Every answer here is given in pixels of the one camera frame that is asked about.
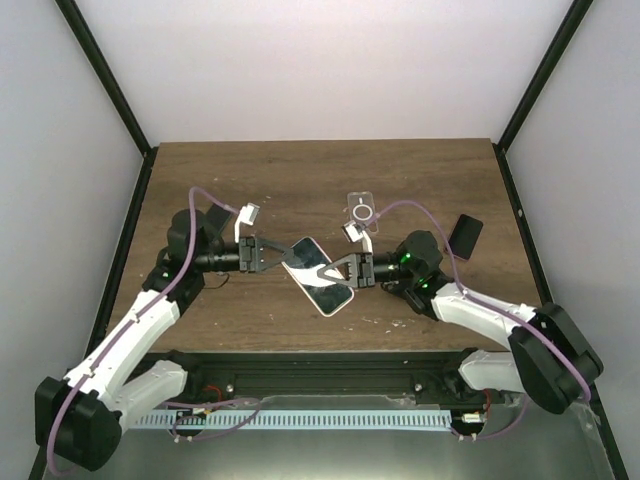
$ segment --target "gray wall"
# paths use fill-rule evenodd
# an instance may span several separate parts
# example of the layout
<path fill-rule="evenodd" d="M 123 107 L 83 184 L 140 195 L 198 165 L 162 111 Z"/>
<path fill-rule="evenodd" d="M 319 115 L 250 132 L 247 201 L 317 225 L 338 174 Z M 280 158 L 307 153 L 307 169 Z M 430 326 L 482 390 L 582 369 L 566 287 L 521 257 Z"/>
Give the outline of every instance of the gray wall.
<path fill-rule="evenodd" d="M 640 2 L 594 2 L 509 152 L 556 301 L 602 356 L 597 383 L 640 478 Z"/>
<path fill-rule="evenodd" d="M 79 0 L 152 143 L 491 137 L 571 0 Z"/>
<path fill-rule="evenodd" d="M 17 479 L 36 387 L 86 348 L 141 159 L 54 2 L 0 2 L 0 45 L 0 478 Z"/>

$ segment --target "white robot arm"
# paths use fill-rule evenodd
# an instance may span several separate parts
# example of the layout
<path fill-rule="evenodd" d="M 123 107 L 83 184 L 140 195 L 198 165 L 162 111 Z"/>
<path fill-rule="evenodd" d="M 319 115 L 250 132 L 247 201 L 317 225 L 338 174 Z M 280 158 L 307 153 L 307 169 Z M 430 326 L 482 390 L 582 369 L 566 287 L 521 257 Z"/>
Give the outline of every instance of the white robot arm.
<path fill-rule="evenodd" d="M 39 445 L 45 445 L 51 436 L 55 440 L 55 453 L 91 471 L 104 465 L 131 425 L 185 389 L 188 371 L 171 360 L 159 361 L 143 375 L 125 382 L 160 335 L 195 300 L 204 287 L 203 273 L 260 272 L 280 264 L 291 254 L 289 248 L 256 237 L 238 237 L 235 244 L 225 247 L 217 234 L 212 236 L 202 214 L 197 217 L 198 248 L 186 275 L 170 293 L 159 298 L 159 292 L 164 292 L 185 263 L 189 222 L 184 217 L 188 214 L 189 211 L 183 211 L 174 217 L 168 233 L 169 246 L 122 321 L 62 380 L 47 378 L 38 387 L 35 406 Z M 255 215 L 248 211 L 245 217 L 252 222 Z M 362 233 L 358 229 L 350 232 Z M 358 238 L 363 241 L 364 252 L 343 257 L 314 271 L 314 275 L 319 280 L 354 288 L 380 283 L 383 290 L 403 298 L 414 311 L 469 328 L 509 350 L 475 351 L 464 358 L 457 371 L 465 388 L 525 392 L 542 408 L 563 412 L 578 398 L 581 385 L 575 372 L 567 370 L 545 342 L 557 345 L 578 376 L 589 384 L 602 372 L 600 359 L 557 305 L 533 308 L 509 304 L 466 288 L 462 291 L 459 284 L 439 269 L 442 254 L 430 232 L 413 232 L 395 252 L 380 255 L 372 253 L 371 241 L 364 236 Z M 282 257 L 264 261 L 260 252 L 265 246 L 279 250 Z M 345 279 L 336 278 L 332 272 L 341 265 L 347 267 Z M 532 335 L 532 329 L 539 333 Z M 541 342 L 540 336 L 548 341 Z M 70 398 L 73 407 L 66 413 L 63 405 L 66 402 L 68 406 Z"/>

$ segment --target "wooden table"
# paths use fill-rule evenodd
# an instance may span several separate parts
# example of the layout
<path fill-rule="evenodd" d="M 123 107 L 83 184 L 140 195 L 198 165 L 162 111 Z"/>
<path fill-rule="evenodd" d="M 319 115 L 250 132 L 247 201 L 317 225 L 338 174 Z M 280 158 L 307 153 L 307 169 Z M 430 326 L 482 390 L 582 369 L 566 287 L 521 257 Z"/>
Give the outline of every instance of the wooden table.
<path fill-rule="evenodd" d="M 130 308 L 166 245 L 171 217 L 199 185 L 224 202 L 259 204 L 253 232 L 292 245 L 314 237 L 333 259 L 358 250 L 340 231 L 346 196 L 373 192 L 381 209 L 422 202 L 450 231 L 461 213 L 484 222 L 471 260 L 460 264 L 470 288 L 537 305 L 533 277 L 489 140 L 383 140 L 163 144 L 153 168 L 116 305 L 112 328 Z M 200 199 L 198 207 L 208 204 Z M 400 207 L 380 220 L 375 251 L 394 250 L 416 229 L 433 230 L 419 210 Z M 225 238 L 232 239 L 232 225 Z M 449 271 L 448 257 L 443 261 Z M 207 275 L 209 285 L 220 277 Z M 275 267 L 235 274 L 204 290 L 155 351 L 443 350 L 499 347 L 471 331 L 415 315 L 379 288 L 362 290 L 335 316 L 321 316 Z"/>

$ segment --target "phone screen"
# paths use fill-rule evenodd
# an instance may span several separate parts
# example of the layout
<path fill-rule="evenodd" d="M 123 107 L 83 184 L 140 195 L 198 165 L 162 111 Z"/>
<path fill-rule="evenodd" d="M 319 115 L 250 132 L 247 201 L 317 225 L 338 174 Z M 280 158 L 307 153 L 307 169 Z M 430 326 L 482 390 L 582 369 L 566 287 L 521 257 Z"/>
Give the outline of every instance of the phone screen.
<path fill-rule="evenodd" d="M 318 269 L 330 264 L 331 260 L 313 238 L 301 239 L 292 250 L 292 257 L 282 265 L 322 315 L 330 317 L 353 299 L 352 288 L 318 277 Z M 335 270 L 327 273 L 342 278 Z"/>

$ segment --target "white cable tray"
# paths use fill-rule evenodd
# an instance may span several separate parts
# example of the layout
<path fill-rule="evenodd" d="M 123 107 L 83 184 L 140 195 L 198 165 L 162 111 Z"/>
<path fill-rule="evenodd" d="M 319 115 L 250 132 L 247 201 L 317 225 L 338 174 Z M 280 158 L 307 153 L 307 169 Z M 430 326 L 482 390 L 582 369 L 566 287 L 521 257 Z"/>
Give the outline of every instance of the white cable tray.
<path fill-rule="evenodd" d="M 133 430 L 173 427 L 177 410 L 153 410 Z M 187 419 L 179 429 L 224 430 L 251 415 L 249 410 L 221 410 L 206 419 Z M 448 410 L 263 410 L 243 430 L 412 430 L 448 432 Z"/>

